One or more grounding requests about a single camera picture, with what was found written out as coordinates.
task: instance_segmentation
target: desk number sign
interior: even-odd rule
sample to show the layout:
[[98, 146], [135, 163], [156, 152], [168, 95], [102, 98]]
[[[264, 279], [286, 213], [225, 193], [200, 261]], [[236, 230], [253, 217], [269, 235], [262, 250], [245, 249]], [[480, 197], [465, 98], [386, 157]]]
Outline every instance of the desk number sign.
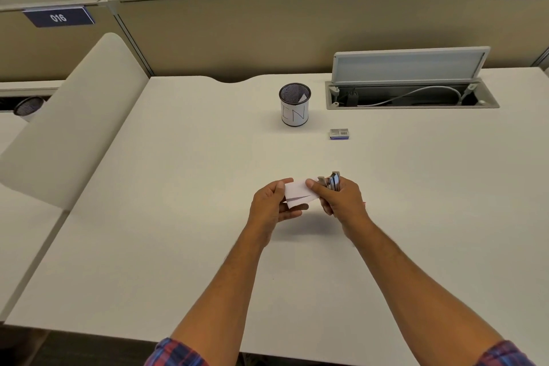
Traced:
[[93, 25], [95, 23], [84, 6], [41, 7], [25, 9], [23, 13], [37, 28]]

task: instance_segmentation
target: forearm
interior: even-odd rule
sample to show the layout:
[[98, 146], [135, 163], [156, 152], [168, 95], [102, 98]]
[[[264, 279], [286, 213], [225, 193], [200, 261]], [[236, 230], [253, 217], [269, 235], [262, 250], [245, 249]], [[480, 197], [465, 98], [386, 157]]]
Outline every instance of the forearm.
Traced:
[[262, 250], [257, 231], [246, 227], [171, 336], [200, 353], [210, 366], [234, 366], [237, 361]]
[[502, 337], [370, 220], [351, 236], [422, 366], [471, 366]]

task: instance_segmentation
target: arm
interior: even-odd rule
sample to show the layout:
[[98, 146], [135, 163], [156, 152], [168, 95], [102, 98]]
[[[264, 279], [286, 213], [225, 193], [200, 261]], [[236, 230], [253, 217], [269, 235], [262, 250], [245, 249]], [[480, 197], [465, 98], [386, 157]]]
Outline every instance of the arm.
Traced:
[[237, 361], [257, 264], [275, 225], [298, 217], [308, 206], [288, 210], [285, 182], [271, 182], [254, 195], [248, 222], [210, 285], [177, 326], [171, 338], [192, 347], [210, 366]]
[[307, 180], [328, 215], [341, 222], [366, 262], [410, 350], [422, 366], [471, 366], [501, 342], [499, 333], [413, 263], [370, 220], [359, 186], [341, 191]]

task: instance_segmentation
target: hand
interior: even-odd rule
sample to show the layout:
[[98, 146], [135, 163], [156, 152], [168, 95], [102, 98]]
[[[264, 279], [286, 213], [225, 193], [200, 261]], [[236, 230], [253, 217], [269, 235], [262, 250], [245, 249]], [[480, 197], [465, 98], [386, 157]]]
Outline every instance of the hand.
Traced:
[[258, 229], [264, 234], [265, 246], [271, 240], [271, 234], [278, 222], [299, 217], [303, 214], [302, 210], [309, 208], [308, 204], [301, 204], [290, 210], [288, 204], [284, 203], [285, 184], [293, 181], [293, 178], [273, 181], [254, 195], [246, 227]]
[[334, 215], [342, 224], [348, 238], [364, 224], [372, 223], [362, 201], [358, 184], [339, 177], [339, 191], [332, 191], [312, 179], [305, 182], [307, 188], [320, 196], [320, 203], [325, 213]]

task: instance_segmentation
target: desk surface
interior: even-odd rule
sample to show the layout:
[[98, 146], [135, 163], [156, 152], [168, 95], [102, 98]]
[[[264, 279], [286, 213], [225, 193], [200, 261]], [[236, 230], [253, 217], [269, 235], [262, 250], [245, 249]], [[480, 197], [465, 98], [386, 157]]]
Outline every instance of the desk surface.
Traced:
[[[25, 127], [11, 113], [0, 113], [0, 154]], [[0, 184], [0, 321], [30, 279], [61, 210]]]
[[[7, 322], [160, 340], [213, 277], [258, 188], [339, 170], [427, 273], [548, 360], [549, 79], [537, 68], [482, 77], [501, 108], [327, 111], [329, 74], [152, 78]], [[280, 118], [278, 90], [294, 81], [312, 90], [300, 128]], [[330, 128], [351, 139], [330, 141]], [[415, 364], [318, 202], [275, 230], [242, 350]]]

